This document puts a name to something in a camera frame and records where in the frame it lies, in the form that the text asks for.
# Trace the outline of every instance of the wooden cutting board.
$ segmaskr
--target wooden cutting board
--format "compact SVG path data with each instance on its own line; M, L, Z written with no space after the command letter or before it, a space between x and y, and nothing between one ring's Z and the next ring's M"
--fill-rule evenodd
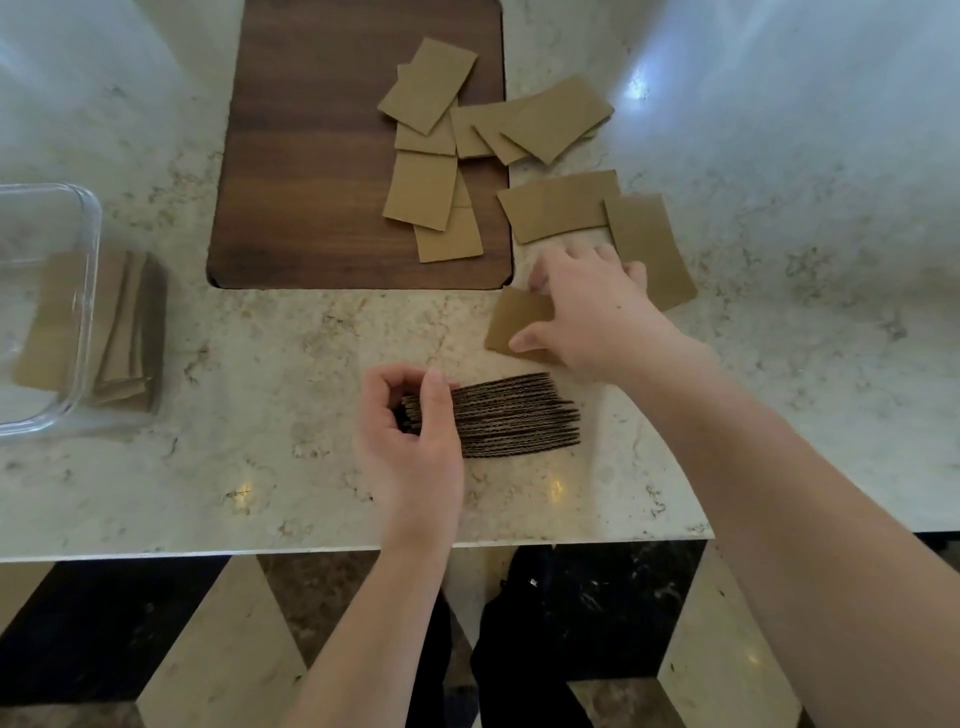
M464 160L484 255L422 264L382 216L395 122L376 105L424 36L480 55L462 104L501 101L495 0L247 0L207 276L224 288L498 288L507 171Z

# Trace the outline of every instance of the clear plastic container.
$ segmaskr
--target clear plastic container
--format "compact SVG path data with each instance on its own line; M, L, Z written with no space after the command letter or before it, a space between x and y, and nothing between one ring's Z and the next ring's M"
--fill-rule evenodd
M102 210L72 184L0 185L0 438L50 432L74 419L92 386L87 359L97 281ZM50 255L72 251L81 262L58 297L69 302L69 350L63 391L17 385Z

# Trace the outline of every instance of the marble countertop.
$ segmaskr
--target marble countertop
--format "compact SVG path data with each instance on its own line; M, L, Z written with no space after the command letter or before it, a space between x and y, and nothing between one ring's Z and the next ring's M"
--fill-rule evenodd
M241 0L41 5L0 8L0 175L90 187L167 265L165 391L127 436L0 449L0 559L375 546L358 374L532 371L481 350L496 294L211 288ZM662 192L702 292L671 318L914 530L960 529L958 26L949 0L504 2L508 96L580 72L617 109L550 173ZM629 401L555 377L584 443L469 462L459 542L708 536Z

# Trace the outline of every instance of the hand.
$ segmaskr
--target hand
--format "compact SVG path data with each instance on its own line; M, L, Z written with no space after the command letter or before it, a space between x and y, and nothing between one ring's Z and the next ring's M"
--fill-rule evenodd
M400 432L400 398L420 392L421 435ZM360 387L354 449L378 506L381 547L453 546L464 504L464 457L450 385L438 369L388 364L367 370Z
M638 365L669 367L702 356L706 347L657 311L646 287L643 263L621 263L612 245L574 238L550 248L534 265L530 288L549 292L554 319L518 332L510 348L549 349L571 369L621 387Z

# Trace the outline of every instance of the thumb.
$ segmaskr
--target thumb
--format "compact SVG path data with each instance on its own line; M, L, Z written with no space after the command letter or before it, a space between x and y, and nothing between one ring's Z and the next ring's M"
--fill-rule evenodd
M534 349L552 349L554 329L552 321L535 321L527 328L514 334L507 345L517 353L531 352Z
M420 410L423 412L421 436L443 437L449 432L456 434L453 421L453 397L444 373L430 367L420 385Z

